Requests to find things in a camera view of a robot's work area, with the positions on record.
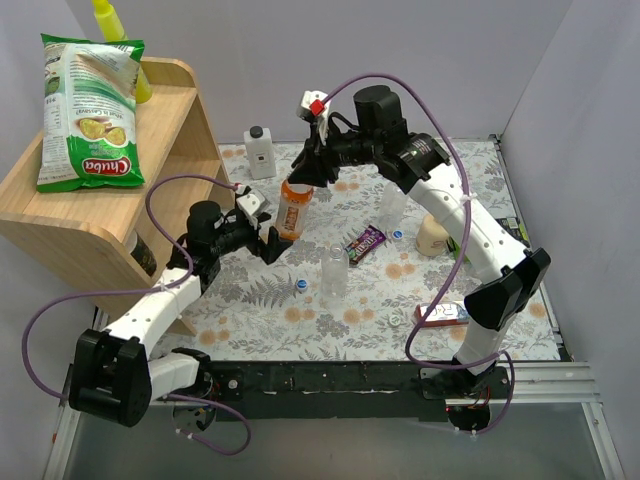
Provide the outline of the clear bottle far right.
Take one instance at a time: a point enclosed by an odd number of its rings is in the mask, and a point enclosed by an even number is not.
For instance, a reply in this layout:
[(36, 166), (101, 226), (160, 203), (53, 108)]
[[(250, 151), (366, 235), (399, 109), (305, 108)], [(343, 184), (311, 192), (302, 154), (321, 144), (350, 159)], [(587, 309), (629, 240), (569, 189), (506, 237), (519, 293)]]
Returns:
[(383, 191), (375, 226), (385, 235), (396, 230), (403, 218), (407, 196), (395, 184), (389, 182)]

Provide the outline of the clear bottle near centre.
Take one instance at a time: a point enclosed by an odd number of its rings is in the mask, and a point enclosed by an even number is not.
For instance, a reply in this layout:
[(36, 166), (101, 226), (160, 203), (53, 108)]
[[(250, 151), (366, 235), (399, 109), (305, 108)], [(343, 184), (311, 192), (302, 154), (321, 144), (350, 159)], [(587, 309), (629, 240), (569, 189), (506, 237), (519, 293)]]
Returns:
[(332, 244), (321, 259), (321, 292), (328, 300), (341, 299), (347, 287), (349, 259), (340, 244)]

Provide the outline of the yellow spray bottle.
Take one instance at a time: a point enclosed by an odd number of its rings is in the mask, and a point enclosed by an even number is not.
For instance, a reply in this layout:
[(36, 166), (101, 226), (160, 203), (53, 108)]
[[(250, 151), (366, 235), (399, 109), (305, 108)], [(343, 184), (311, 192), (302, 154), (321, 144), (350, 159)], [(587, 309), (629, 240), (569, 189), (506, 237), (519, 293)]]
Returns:
[[(129, 40), (123, 24), (108, 0), (92, 0), (93, 15), (97, 25), (108, 43), (123, 46)], [(152, 89), (142, 67), (136, 80), (136, 102), (146, 103), (152, 97)]]

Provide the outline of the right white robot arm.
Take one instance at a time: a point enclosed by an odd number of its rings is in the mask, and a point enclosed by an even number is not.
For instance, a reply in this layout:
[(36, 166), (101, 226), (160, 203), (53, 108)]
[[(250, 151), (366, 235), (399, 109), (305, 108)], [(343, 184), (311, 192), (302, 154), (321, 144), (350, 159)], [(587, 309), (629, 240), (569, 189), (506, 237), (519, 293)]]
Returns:
[(463, 189), (449, 152), (426, 133), (409, 131), (399, 96), (386, 85), (355, 93), (357, 122), (341, 131), (321, 91), (307, 91), (297, 115), (310, 136), (292, 164), (292, 184), (326, 187), (343, 167), (372, 164), (424, 207), (463, 251), (481, 284), (464, 299), (470, 316), (465, 339), (452, 359), (454, 389), (475, 397), (489, 384), (495, 354), (513, 317), (539, 287), (551, 259), (513, 238)]

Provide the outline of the orange soda bottle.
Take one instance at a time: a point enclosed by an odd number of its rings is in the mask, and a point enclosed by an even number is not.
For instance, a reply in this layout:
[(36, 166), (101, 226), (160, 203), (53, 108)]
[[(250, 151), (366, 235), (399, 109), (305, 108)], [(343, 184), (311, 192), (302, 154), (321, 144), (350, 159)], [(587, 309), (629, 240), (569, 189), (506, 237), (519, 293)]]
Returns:
[(275, 228), (282, 238), (295, 241), (302, 235), (313, 193), (312, 186), (283, 181), (275, 220)]

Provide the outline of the blue white bottle cap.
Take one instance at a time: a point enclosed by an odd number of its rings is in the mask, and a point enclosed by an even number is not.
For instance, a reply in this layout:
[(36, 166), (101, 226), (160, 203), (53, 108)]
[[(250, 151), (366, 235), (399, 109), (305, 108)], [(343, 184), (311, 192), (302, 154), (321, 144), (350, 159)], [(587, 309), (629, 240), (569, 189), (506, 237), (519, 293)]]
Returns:
[(308, 283), (304, 279), (300, 279), (296, 282), (296, 288), (299, 292), (305, 292), (308, 288)]

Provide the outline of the red white toothpaste box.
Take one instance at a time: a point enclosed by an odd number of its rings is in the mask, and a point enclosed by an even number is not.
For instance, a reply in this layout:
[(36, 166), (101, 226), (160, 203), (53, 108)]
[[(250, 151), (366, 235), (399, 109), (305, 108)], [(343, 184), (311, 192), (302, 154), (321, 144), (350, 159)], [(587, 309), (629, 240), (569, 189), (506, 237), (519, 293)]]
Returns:
[(426, 318), (424, 328), (466, 325), (469, 320), (470, 315), (462, 301), (444, 301)]

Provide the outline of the wooden shelf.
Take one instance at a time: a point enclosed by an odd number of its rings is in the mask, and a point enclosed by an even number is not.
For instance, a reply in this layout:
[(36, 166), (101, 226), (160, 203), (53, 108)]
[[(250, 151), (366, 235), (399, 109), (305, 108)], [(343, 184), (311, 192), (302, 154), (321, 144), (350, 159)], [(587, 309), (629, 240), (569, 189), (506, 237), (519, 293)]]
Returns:
[(194, 71), (180, 60), (154, 57), (143, 58), (142, 67), (153, 90), (136, 111), (143, 186), (39, 193), (41, 135), (1, 183), (2, 235), (74, 289), (95, 292), (93, 303), (112, 319), (158, 279), (125, 249), (133, 231), (163, 267), (172, 246), (158, 226), (177, 238), (194, 203), (234, 205)]

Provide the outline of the floral table mat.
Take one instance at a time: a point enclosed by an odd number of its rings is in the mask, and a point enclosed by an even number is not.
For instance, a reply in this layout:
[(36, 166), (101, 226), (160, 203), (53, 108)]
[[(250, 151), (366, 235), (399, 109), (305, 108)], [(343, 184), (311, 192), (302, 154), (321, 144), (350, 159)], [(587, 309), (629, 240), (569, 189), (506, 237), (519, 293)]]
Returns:
[[(345, 169), (336, 184), (315, 191), (305, 230), (274, 264), (245, 250), (224, 257), (209, 290), (183, 314), (195, 334), (165, 334), (153, 350), (162, 357), (193, 348), (214, 360), (448, 360), (459, 349), (462, 326), (415, 332), (414, 311), (440, 288), (461, 301), (478, 286), (470, 266), (452, 272), (453, 257), (421, 255), (415, 246), (424, 209), (409, 202), (390, 239), (350, 269), (346, 292), (321, 292), (321, 259), (334, 243), (348, 244), (377, 217), (385, 188), (372, 167)], [(299, 292), (296, 282), (308, 283)], [(394, 327), (389, 318), (403, 317)]]

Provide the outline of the clear bottle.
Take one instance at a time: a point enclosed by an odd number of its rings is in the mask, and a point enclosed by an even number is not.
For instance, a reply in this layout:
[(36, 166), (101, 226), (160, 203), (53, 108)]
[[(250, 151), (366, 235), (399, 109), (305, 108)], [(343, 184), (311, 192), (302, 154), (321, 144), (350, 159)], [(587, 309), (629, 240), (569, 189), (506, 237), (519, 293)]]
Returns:
[(341, 299), (347, 287), (349, 259), (340, 244), (332, 244), (321, 259), (321, 292), (328, 300)]
[(383, 191), (375, 226), (385, 235), (396, 230), (403, 218), (407, 196), (395, 184), (389, 182)]

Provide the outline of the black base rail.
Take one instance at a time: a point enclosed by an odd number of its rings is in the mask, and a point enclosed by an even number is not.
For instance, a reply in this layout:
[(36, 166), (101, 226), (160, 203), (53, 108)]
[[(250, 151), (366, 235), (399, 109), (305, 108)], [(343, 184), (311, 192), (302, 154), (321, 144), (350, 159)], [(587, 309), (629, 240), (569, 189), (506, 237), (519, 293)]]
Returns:
[(476, 415), (489, 422), (489, 403), (512, 391), (509, 367), (493, 365), (478, 378), (409, 361), (203, 361), (194, 386), (175, 401), (214, 402), (248, 420), (406, 418), (446, 422)]

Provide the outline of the white square bottle black cap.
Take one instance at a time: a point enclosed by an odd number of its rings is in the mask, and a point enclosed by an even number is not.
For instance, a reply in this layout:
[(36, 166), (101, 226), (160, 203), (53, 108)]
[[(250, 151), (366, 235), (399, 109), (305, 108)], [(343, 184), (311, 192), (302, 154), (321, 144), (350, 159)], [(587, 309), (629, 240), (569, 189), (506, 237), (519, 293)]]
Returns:
[(276, 165), (271, 132), (259, 125), (244, 132), (244, 145), (249, 170), (255, 180), (276, 176)]

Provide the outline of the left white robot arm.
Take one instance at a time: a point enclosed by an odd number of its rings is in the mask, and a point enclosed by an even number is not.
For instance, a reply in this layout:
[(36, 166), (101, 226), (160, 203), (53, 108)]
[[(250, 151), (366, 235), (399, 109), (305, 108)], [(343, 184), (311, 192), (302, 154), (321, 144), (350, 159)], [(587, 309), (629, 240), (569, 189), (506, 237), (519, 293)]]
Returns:
[(228, 214), (214, 201), (191, 206), (186, 231), (152, 292), (103, 330), (88, 329), (79, 337), (69, 390), (72, 408), (132, 427), (158, 398), (178, 392), (200, 400), (211, 392), (208, 355), (178, 348), (153, 360), (150, 353), (212, 284), (222, 256), (245, 248), (271, 264), (291, 246), (275, 228), (261, 237), (262, 223), (271, 218), (268, 205), (249, 193), (237, 198)]

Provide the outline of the purple candy bar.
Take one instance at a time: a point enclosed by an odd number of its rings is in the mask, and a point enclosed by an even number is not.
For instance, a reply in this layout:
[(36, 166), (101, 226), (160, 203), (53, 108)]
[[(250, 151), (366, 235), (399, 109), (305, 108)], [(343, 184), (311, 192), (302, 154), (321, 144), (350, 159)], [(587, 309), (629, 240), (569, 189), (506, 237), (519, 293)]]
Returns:
[(369, 225), (365, 230), (346, 247), (348, 261), (351, 266), (356, 266), (370, 252), (386, 241), (385, 233), (373, 225)]

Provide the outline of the black green box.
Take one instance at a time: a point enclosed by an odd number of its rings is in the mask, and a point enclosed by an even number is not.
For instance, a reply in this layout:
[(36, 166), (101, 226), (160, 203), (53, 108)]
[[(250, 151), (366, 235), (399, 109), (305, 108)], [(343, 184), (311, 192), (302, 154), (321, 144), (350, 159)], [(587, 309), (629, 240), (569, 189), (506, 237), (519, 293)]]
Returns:
[(513, 238), (520, 241), (527, 248), (530, 247), (530, 241), (526, 229), (517, 216), (499, 217), (496, 221)]

